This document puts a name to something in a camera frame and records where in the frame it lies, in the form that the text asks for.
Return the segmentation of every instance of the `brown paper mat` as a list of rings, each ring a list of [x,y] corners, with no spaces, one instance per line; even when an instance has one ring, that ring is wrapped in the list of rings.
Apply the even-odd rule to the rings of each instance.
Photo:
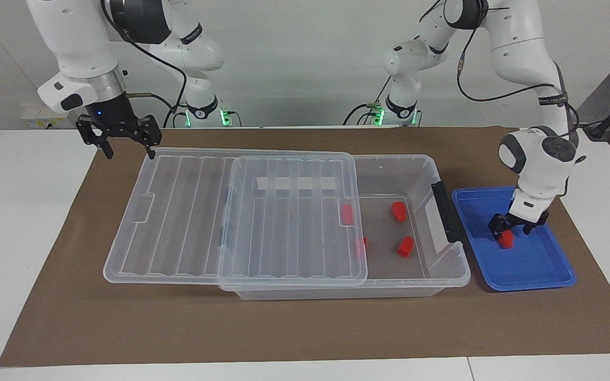
[[[421,153],[448,190],[509,186],[503,128],[166,131],[167,147]],[[610,286],[561,202],[549,224],[574,287],[494,293],[472,282],[417,299],[244,302],[214,286],[113,285],[102,267],[143,159],[113,140],[95,157],[0,366],[296,361],[610,352]]]

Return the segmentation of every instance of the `table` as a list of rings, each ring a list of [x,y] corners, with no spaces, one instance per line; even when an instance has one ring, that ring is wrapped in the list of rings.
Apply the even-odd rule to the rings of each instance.
[[[34,147],[39,142],[44,144]],[[580,150],[590,159],[576,168],[571,178],[569,196],[562,202],[610,282],[610,148],[583,139]],[[14,161],[0,159],[0,216],[8,216],[5,223],[0,219],[0,351],[36,273],[58,234],[94,152],[92,147],[82,145],[76,132],[0,132],[0,158],[2,155],[15,155]],[[14,257],[15,262],[11,261],[12,252],[19,254]],[[610,355],[452,360],[452,364],[441,364],[438,367],[458,369],[455,364],[463,364],[464,361],[468,366],[465,373],[469,373],[471,366],[477,380],[487,374],[494,376],[487,373],[492,367],[501,371],[540,364],[543,369],[551,371],[552,367],[545,364],[557,364],[557,361],[559,364],[567,361],[567,365],[569,361],[588,364],[590,374],[598,374],[600,364],[604,369],[610,368]],[[392,369],[423,369],[428,362],[433,363],[426,359],[401,364],[398,362],[398,366],[392,366]],[[316,367],[324,367],[322,364],[326,362],[317,362]],[[376,362],[368,362],[366,366],[373,367],[371,364]],[[201,369],[199,364],[190,367]],[[102,369],[122,372],[126,368]]]

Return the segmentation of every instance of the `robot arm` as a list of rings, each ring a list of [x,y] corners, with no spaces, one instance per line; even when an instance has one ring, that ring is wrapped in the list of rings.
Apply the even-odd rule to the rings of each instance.
[[[145,146],[159,145],[162,133],[154,116],[137,118],[121,79],[116,57],[108,48],[99,2],[86,0],[27,0],[32,18],[60,72],[38,89],[53,111],[86,107],[77,128],[86,144],[94,144],[111,159],[109,137],[128,137]],[[93,128],[101,131],[95,135]]]
[[[148,51],[153,56],[186,73],[184,106],[192,127],[229,125],[231,119],[225,105],[216,96],[205,74],[222,67],[225,53],[204,32],[186,0],[164,1],[162,12],[156,9],[148,12],[148,3],[152,0],[108,0],[106,8],[120,32],[126,32],[135,42],[149,43]],[[153,59],[153,63],[183,85],[180,72],[159,60]]]
[[[193,125],[231,124],[203,73],[222,67],[223,53],[203,34],[185,0],[27,0],[27,5],[60,68],[39,87],[39,96],[57,113],[85,106],[88,115],[77,121],[80,135],[109,159],[113,155],[109,137],[140,142],[153,158],[150,148],[159,145],[162,133],[154,116],[137,118],[133,113],[117,59],[108,46],[103,10],[125,39],[151,44],[155,56],[187,73],[188,116],[198,121]],[[154,61],[182,81],[176,70]]]
[[[501,141],[499,158],[519,175],[507,214],[489,224],[494,237],[516,225],[527,234],[548,217],[547,208],[566,190],[576,164],[578,135],[571,128],[566,90],[559,67],[545,49],[542,19],[535,0],[440,0],[420,22],[420,35],[388,52],[385,67],[392,89],[386,115],[410,125],[420,86],[417,73],[446,58],[448,41],[457,29],[487,29],[494,70],[516,84],[536,86],[543,125],[509,133]],[[464,67],[460,59],[458,77]]]

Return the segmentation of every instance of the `black handle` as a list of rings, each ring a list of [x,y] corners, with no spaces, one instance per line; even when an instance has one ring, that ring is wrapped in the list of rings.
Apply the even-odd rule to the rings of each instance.
[[[456,241],[462,242],[463,240],[460,235],[460,219],[458,219],[453,203],[448,197],[446,185],[443,181],[433,184],[433,193],[436,207],[439,210],[439,216],[441,217],[441,223],[444,225],[446,239],[450,243]]]

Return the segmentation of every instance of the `red block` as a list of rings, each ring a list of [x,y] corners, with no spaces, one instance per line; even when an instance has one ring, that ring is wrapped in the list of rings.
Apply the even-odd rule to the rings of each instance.
[[[409,258],[411,252],[414,250],[414,239],[413,237],[406,236],[397,250],[397,254],[404,258]]]
[[[352,214],[352,206],[349,204],[344,204],[342,206],[342,212],[343,212],[343,225],[353,226],[354,218],[353,218],[353,214]]]
[[[500,243],[503,249],[511,249],[515,246],[515,235],[512,231],[504,231],[498,237],[498,243]]]
[[[392,204],[392,214],[394,214],[397,221],[406,221],[406,213],[406,205],[404,205],[404,202],[396,202]]]

